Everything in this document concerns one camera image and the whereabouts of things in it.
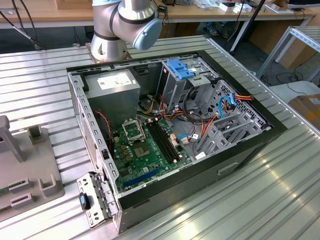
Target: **slotted aluminum workbench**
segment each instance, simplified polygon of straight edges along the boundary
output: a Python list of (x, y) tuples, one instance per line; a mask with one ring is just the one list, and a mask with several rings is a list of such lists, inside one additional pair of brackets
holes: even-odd
[[(287, 38), (292, 36), (288, 41), (286, 46), (284, 46), (283, 50), (280, 52), (279, 56), (276, 58), (275, 62), (279, 63), (283, 56), (287, 53), (292, 43), (295, 39), (299, 39), (304, 42), (309, 47), (316, 50), (320, 53), (320, 26), (289, 26), (279, 42), (276, 44), (268, 58), (265, 60), (259, 71), (257, 72), (257, 78), (261, 78), (265, 73), (268, 65), (274, 60), (274, 57), (278, 53), (278, 51), (282, 48), (284, 43), (287, 41)], [(317, 70), (309, 77), (308, 81), (311, 82), (312, 79), (320, 72), (320, 66)]]
[[(203, 36), (161, 39), (133, 58), (206, 50), (289, 128), (249, 165), (118, 239), (319, 239), (320, 133), (217, 43)], [(48, 128), (65, 195), (0, 222), (0, 239), (95, 239), (117, 235), (113, 223), (90, 230), (76, 179), (93, 170), (81, 137), (65, 68), (92, 63), (86, 48), (0, 55), (0, 114), (13, 133)]]

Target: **sticker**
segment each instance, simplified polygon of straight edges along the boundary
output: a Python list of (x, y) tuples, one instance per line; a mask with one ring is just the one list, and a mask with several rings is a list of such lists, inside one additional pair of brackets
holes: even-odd
[(206, 156), (206, 154), (205, 154), (205, 152), (203, 151), (203, 152), (200, 152), (197, 156), (195, 156), (195, 159), (199, 160), (199, 159), (202, 159), (202, 158), (205, 157), (205, 156)]
[(192, 138), (193, 138), (193, 139), (198, 139), (198, 137), (199, 137), (198, 134), (195, 134), (195, 133), (194, 133), (194, 134), (192, 135)]
[(318, 98), (309, 98), (309, 100), (313, 103), (313, 104), (320, 104), (320, 100)]
[(119, 73), (117, 75), (101, 77), (101, 78), (98, 78), (97, 81), (102, 90), (113, 89), (116, 87), (132, 84), (131, 80), (125, 73)]

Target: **wooden table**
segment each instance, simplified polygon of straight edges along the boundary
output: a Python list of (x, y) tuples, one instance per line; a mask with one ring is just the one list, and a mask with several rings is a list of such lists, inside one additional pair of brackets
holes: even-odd
[[(158, 5), (163, 3), (160, 0), (155, 0)], [(32, 16), (34, 24), (37, 28), (47, 27), (73, 27), (73, 26), (92, 26), (93, 25), (93, 11), (92, 10), (69, 10), (69, 9), (57, 9), (54, 0), (25, 0), (24, 1), (28, 10)], [(16, 1), (18, 8), (20, 8), (20, 15), (22, 21), (25, 23), (25, 28), (30, 28), (31, 24), (26, 12), (23, 10), (22, 5), (19, 1)], [(1, 0), (0, 8), (12, 7), (11, 0)], [(231, 50), (234, 49), (238, 43), (240, 37), (244, 33), (244, 29), (249, 23), (252, 12), (242, 13), (239, 17), (240, 21), (244, 21), (242, 28), (235, 40)], [(257, 21), (268, 21), (268, 20), (295, 20), (303, 19), (301, 26), (306, 26), (308, 22), (316, 14), (306, 9), (304, 13), (297, 11), (295, 14), (277, 14), (269, 9), (261, 11), (256, 17)], [(18, 22), (17, 15), (6, 14), (6, 16), (14, 23)], [(212, 9), (201, 9), (196, 5), (184, 6), (175, 5), (168, 6), (168, 17), (170, 23), (200, 23), (200, 22), (231, 22), (236, 21), (238, 14), (232, 12), (225, 12), (220, 8)], [(8, 29), (11, 26), (5, 22), (3, 18), (0, 18), (0, 29)]]

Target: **expansion slot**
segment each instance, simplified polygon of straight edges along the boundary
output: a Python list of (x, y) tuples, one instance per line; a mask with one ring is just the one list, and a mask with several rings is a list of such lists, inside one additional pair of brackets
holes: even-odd
[(147, 128), (168, 164), (172, 164), (174, 160), (177, 161), (179, 156), (158, 123), (147, 124)]
[(143, 174), (143, 175), (141, 175), (141, 176), (138, 176), (138, 177), (136, 177), (136, 178), (134, 178), (134, 179), (132, 179), (132, 180), (130, 180), (130, 181), (127, 181), (127, 182), (125, 182), (125, 183), (123, 184), (123, 186), (124, 186), (124, 187), (128, 187), (128, 186), (131, 186), (131, 185), (133, 185), (133, 184), (139, 183), (139, 182), (141, 182), (141, 181), (143, 181), (143, 180), (145, 180), (145, 179), (147, 179), (147, 178), (150, 178), (150, 177), (156, 175), (161, 168), (162, 168), (162, 166), (160, 166), (160, 167), (152, 170), (151, 172), (148, 172), (148, 173)]

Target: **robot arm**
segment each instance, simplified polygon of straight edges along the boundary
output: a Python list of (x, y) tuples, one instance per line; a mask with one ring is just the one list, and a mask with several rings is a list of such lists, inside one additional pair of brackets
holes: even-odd
[(100, 62), (123, 60), (126, 42), (149, 49), (159, 38), (162, 24), (150, 0), (93, 0), (94, 36), (91, 55)]

